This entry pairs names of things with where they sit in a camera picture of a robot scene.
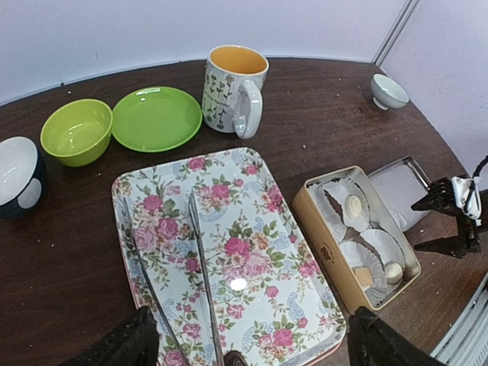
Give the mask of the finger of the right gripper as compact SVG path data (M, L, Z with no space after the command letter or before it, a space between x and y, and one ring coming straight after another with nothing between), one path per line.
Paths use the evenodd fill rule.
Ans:
M435 252L453 258L464 258L469 253L480 252L477 230L459 232L456 236L442 237L414 245L419 252Z
M449 178L433 181L428 187L426 196L411 206L414 211L434 210L441 214L456 214L457 208L454 189Z

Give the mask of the white swirl chocolate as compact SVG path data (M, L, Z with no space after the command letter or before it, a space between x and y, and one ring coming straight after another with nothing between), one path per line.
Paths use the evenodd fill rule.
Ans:
M345 212L350 218L360 217L362 215L363 205L359 196L350 194L345 199Z

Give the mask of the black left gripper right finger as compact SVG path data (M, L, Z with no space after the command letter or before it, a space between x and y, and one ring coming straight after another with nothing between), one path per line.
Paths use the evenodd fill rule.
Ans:
M348 318L348 358L353 366L442 366L367 307Z

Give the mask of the caramel brown chocolate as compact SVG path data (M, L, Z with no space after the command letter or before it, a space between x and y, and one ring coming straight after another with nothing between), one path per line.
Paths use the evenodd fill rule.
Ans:
M368 288L373 284L373 277L369 268L356 268L354 273L361 287Z

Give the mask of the tan tin lid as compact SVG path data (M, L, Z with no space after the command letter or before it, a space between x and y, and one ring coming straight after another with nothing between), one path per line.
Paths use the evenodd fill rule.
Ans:
M411 156L395 160L368 175L396 224L407 232L428 211L413 210L411 206L425 197L431 184L420 164Z

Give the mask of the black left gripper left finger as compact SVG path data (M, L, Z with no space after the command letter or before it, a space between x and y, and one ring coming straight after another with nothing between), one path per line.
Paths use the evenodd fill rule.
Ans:
M148 306L136 310L100 341L74 357L74 365L156 365L159 334Z

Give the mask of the metal tongs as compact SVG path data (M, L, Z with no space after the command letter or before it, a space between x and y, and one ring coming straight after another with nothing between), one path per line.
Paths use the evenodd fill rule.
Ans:
M136 238L134 236L135 229L133 228L133 222L132 222L132 217L130 215L130 209L128 207L127 201L125 198L122 199L123 203L123 215L125 216L126 219L126 225L127 228L130 230L130 240L133 245L133 249L135 250L138 262L140 263L140 269L142 272L142 275L145 279L145 282L149 288L149 292L152 295L152 298L154 300L154 304L157 307L157 310L159 311L159 314L162 317L163 323L167 330L170 333L170 336L173 338L175 341L175 345L178 347L178 350L181 353L181 356L183 358L183 361L185 362L186 365L190 365L190 361L188 360L186 354L183 351L182 346L180 345L175 333L173 332L170 323L163 311L162 305L159 302L159 298L157 296L157 293L151 283L150 276L147 273L146 267L143 264L143 257L140 254L140 248L136 242ZM205 260L205 255L204 255L204 246L203 246L203 240L202 240L202 235L201 235L201 225L199 222L199 216L198 216L198 211L197 211L197 202L195 199L195 193L192 191L189 194L188 198L188 209L189 209L189 216L191 219L191 224L193 226L194 234L196 237L196 242L197 242L197 249L198 249L198 255L201 263L201 272L204 280L204 288L206 291L206 298L207 298L207 303L208 303L208 309L209 309L209 314L210 314L210 327L211 327L211 333L212 333L212 342L213 342L213 348L214 352L216 355L216 363L217 365L224 366L225 361L224 361L224 355L223 355L223 350L222 346L220 343L220 334L219 334L219 329L217 326L217 316L215 314L214 310L214 302L213 302L213 296L211 293L211 287L210 287L210 278L209 274L207 271L207 265L206 265L206 260Z

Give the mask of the white heart chocolate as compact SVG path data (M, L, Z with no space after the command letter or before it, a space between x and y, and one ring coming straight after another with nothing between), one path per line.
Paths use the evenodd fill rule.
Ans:
M397 262L385 265L384 273L388 284L396 284L403 279L403 268Z

